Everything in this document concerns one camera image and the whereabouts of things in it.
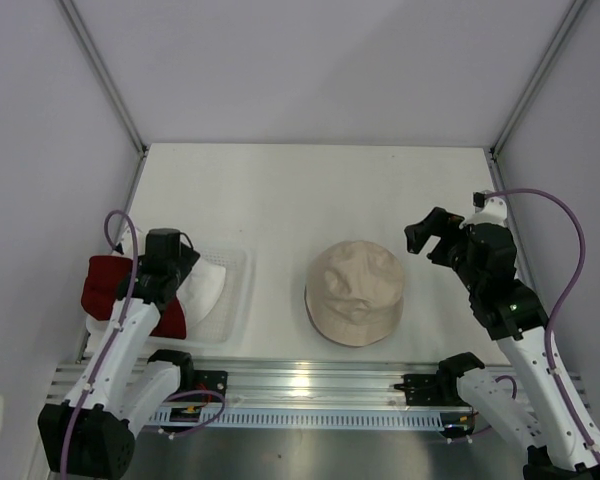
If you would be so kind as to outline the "dark red bucket hat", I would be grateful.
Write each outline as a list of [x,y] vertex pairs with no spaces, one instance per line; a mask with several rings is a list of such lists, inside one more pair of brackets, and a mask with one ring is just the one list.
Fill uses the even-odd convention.
[[[84,281],[81,305],[84,311],[99,322],[111,318],[119,283],[131,272],[132,260],[126,257],[96,255],[89,259],[88,272]],[[187,327],[183,308],[177,298],[170,302],[153,337],[183,340]]]

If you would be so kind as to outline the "beige bucket hat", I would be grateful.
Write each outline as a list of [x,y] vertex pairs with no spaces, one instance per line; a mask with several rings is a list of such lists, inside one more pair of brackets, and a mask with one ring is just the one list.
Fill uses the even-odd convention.
[[312,326],[351,348],[375,344],[397,328],[406,277],[399,259],[369,241],[343,241],[309,264],[304,303]]

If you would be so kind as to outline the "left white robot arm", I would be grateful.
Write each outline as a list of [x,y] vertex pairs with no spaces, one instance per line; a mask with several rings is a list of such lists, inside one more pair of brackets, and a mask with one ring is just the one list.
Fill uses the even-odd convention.
[[196,388],[190,354],[159,349],[136,381],[139,354],[200,255],[177,229],[150,230],[143,255],[119,284],[96,353],[59,404],[45,404],[38,428],[50,469],[61,475],[120,479],[142,428],[169,397]]

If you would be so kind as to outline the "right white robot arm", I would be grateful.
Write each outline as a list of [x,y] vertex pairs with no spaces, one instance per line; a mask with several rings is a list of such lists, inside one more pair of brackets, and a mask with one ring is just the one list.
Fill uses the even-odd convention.
[[563,370],[538,296],[516,277],[517,248],[505,217],[481,211],[465,219],[436,207],[404,233],[411,254],[437,238],[428,259],[458,276],[474,317],[509,360],[530,406],[502,392],[471,352],[439,362],[437,395],[477,410],[520,451],[524,478],[600,479],[600,430]]

